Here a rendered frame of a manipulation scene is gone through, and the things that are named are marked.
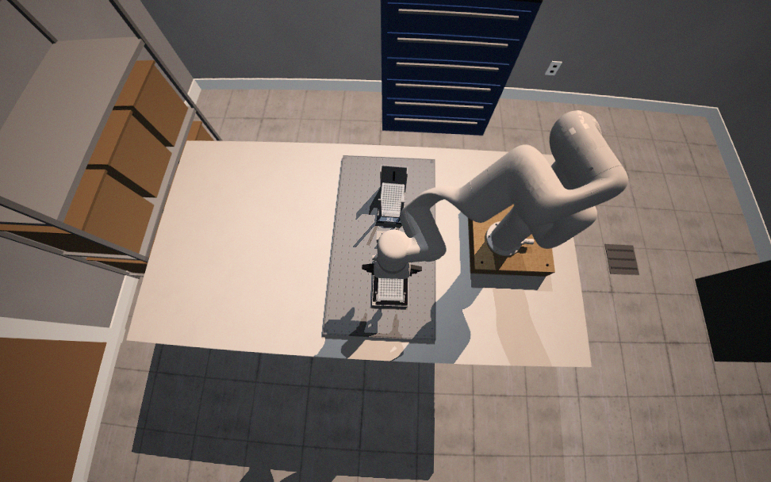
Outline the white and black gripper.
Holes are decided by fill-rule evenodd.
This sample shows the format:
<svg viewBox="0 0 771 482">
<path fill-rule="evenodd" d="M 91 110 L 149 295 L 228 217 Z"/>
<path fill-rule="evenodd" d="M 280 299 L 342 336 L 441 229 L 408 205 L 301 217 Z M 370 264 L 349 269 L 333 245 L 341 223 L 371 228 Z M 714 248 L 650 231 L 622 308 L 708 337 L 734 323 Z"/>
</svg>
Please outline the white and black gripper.
<svg viewBox="0 0 771 482">
<path fill-rule="evenodd" d="M 412 274 L 417 274 L 417 272 L 422 271 L 422 266 L 415 266 L 415 265 L 411 265 L 410 263 L 407 263 L 406 267 L 400 273 L 388 274 L 384 270 L 382 270 L 379 264 L 377 263 L 377 261 L 374 260 L 374 263 L 362 265 L 362 269 L 374 275 L 375 278 L 408 280 L 408 278 L 412 276 Z"/>
</svg>

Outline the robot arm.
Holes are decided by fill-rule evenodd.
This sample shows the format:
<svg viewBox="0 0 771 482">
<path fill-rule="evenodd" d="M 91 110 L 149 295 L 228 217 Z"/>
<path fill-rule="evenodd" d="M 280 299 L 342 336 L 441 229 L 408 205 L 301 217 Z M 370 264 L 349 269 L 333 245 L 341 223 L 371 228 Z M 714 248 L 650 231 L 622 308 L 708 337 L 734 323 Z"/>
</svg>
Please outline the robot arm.
<svg viewBox="0 0 771 482">
<path fill-rule="evenodd" d="M 372 260 L 386 273 L 397 274 L 407 263 L 443 257 L 447 248 L 430 211 L 441 200 L 477 223 L 514 204 L 486 233 L 489 248 L 499 255 L 509 256 L 525 243 L 534 244 L 527 239 L 531 234 L 545 249 L 563 244 L 595 222 L 596 205 L 627 187 L 625 169 L 600 134 L 590 114 L 565 113 L 550 131 L 555 159 L 551 166 L 537 149 L 520 145 L 462 187 L 424 191 L 401 210 L 404 231 L 377 231 L 378 253 Z"/>
</svg>

